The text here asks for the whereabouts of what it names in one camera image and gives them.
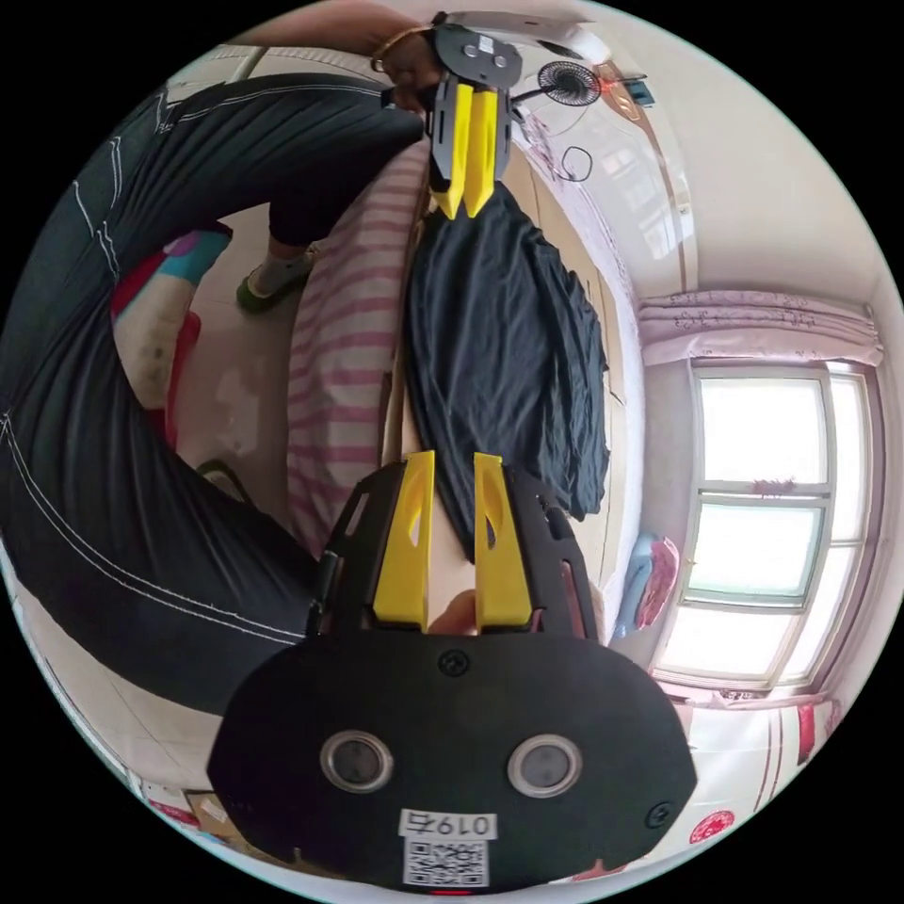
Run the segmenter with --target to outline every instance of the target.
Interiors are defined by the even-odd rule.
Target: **human finger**
[[[465,590],[455,597],[429,627],[430,634],[468,635],[477,630],[476,593]]]

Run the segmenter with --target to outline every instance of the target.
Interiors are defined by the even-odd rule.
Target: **printed number label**
[[[485,841],[406,838],[404,884],[421,888],[486,888],[490,884],[488,847]]]
[[[403,810],[398,833],[404,838],[439,841],[495,841],[496,814]]]

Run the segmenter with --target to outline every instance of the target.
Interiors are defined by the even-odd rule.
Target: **window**
[[[866,543],[865,379],[843,366],[701,366],[694,382],[689,553],[656,674],[747,690],[805,686]]]

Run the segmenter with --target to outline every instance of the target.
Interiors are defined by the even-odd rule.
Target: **bracelet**
[[[370,68],[375,73],[382,73],[383,58],[402,40],[410,38],[411,35],[422,35],[425,31],[432,31],[433,25],[416,25],[414,28],[406,28],[405,31],[399,32],[391,37],[388,41],[381,44],[375,54],[370,57]]]

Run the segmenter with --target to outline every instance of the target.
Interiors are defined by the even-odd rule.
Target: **red sticker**
[[[704,819],[700,825],[690,834],[690,843],[698,845],[713,835],[718,835],[721,831],[733,826],[735,823],[735,814],[730,810],[716,810]]]
[[[168,816],[170,819],[175,819],[176,822],[181,822],[187,826],[194,826],[199,828],[201,823],[198,821],[198,818],[193,813],[187,813],[185,810],[180,810],[177,807],[170,807],[166,803],[158,803],[156,800],[149,800],[148,803],[158,811],[162,813],[164,816]]]

